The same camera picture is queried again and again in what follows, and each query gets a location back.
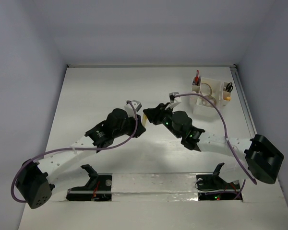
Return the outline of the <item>yellow highlighter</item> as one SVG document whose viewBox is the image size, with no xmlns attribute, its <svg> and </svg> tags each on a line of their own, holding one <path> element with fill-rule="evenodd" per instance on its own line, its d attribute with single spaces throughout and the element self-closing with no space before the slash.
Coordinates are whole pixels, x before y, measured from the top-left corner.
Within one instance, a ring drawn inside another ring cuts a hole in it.
<svg viewBox="0 0 288 230">
<path fill-rule="evenodd" d="M 146 126 L 146 123 L 147 123 L 147 116 L 145 114 L 143 114 L 143 118 L 142 118 L 142 125 L 145 127 Z"/>
</svg>

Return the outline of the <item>clear tape roll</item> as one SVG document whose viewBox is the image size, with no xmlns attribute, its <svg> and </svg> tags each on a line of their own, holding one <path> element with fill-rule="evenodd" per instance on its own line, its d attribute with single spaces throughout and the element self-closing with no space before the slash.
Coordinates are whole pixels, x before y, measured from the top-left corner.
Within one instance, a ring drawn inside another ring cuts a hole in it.
<svg viewBox="0 0 288 230">
<path fill-rule="evenodd" d="M 217 101 L 214 97 L 207 95 L 202 99 L 202 105 L 206 107 L 213 107 L 217 105 Z"/>
</svg>

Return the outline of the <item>beige masking tape roll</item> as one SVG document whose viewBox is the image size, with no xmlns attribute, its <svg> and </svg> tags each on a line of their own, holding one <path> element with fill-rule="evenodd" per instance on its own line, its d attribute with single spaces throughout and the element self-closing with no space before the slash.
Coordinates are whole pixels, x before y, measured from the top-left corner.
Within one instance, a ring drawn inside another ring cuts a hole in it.
<svg viewBox="0 0 288 230">
<path fill-rule="evenodd" d="M 212 95 L 212 87 L 208 83 L 201 83 L 200 85 L 200 94 L 210 96 Z"/>
</svg>

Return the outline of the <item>red gel pen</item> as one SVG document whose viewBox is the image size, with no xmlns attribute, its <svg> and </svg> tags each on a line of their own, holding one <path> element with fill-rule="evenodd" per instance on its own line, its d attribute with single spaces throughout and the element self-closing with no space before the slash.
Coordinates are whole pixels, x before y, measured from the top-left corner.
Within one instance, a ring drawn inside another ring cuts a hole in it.
<svg viewBox="0 0 288 230">
<path fill-rule="evenodd" d="M 195 77 L 193 78 L 192 84 L 193 84 L 193 85 L 198 85 L 198 81 L 199 81 L 199 70 L 196 71 L 196 75 L 195 75 Z"/>
</svg>

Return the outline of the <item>white perforated organizer basket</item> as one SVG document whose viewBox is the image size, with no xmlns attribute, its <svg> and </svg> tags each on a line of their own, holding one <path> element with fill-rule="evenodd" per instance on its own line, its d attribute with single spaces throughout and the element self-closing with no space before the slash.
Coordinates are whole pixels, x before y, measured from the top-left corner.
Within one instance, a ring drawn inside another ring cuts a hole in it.
<svg viewBox="0 0 288 230">
<path fill-rule="evenodd" d="M 217 81 L 209 78 L 194 77 L 192 80 L 192 93 L 206 97 L 219 111 L 231 101 L 231 92 L 234 88 L 232 82 Z M 190 106 L 194 115 L 214 117 L 216 109 L 199 96 L 190 96 Z"/>
</svg>

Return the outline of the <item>black handled scissors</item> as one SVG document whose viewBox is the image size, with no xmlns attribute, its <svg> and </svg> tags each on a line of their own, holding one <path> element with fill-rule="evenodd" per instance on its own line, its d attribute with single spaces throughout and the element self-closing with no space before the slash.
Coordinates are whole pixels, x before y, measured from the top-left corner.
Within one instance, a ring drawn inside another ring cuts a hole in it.
<svg viewBox="0 0 288 230">
<path fill-rule="evenodd" d="M 231 93 L 233 90 L 233 83 L 230 82 L 227 84 L 227 86 L 225 87 L 225 91 Z"/>
</svg>

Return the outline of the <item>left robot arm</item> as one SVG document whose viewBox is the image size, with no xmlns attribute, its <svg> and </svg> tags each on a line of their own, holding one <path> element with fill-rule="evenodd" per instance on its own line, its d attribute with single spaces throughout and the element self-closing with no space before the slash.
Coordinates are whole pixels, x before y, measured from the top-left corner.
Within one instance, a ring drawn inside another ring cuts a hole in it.
<svg viewBox="0 0 288 230">
<path fill-rule="evenodd" d="M 71 146 L 26 160 L 13 178 L 11 196 L 31 209 L 41 207 L 64 189 L 64 180 L 76 175 L 70 170 L 73 166 L 101 151 L 119 148 L 145 131 L 133 103 L 115 108 Z"/>
</svg>

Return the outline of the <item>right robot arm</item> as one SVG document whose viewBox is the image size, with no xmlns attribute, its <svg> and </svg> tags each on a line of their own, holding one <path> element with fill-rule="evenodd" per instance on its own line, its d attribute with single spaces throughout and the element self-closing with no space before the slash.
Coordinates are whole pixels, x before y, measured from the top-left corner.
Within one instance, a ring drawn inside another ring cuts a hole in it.
<svg viewBox="0 0 288 230">
<path fill-rule="evenodd" d="M 222 188 L 228 182 L 248 177 L 265 184 L 276 182 L 284 155 L 265 136 L 256 134 L 250 139 L 218 136 L 193 126 L 185 111 L 173 111 L 163 103 L 143 113 L 151 124 L 163 125 L 189 150 L 234 157 L 236 165 L 223 164 L 211 176 L 215 187 Z"/>
</svg>

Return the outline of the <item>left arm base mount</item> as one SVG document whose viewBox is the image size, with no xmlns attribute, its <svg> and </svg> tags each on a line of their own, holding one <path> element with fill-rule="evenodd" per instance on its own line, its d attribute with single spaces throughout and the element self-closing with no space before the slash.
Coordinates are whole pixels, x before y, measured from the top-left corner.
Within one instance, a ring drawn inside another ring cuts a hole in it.
<svg viewBox="0 0 288 230">
<path fill-rule="evenodd" d="M 83 186 L 68 189 L 66 199 L 68 201 L 95 201 L 107 202 L 112 200 L 112 174 L 98 174 L 94 168 L 85 164 L 81 166 L 89 177 Z"/>
</svg>

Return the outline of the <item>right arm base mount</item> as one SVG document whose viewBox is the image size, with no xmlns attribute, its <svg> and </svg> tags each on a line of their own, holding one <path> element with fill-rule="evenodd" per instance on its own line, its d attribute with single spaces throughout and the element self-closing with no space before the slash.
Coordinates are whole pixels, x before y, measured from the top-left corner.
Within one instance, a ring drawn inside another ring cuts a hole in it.
<svg viewBox="0 0 288 230">
<path fill-rule="evenodd" d="M 211 174 L 196 175 L 194 187 L 198 191 L 199 201 L 243 200 L 239 183 L 227 183 L 219 177 L 223 165 L 218 164 Z"/>
</svg>

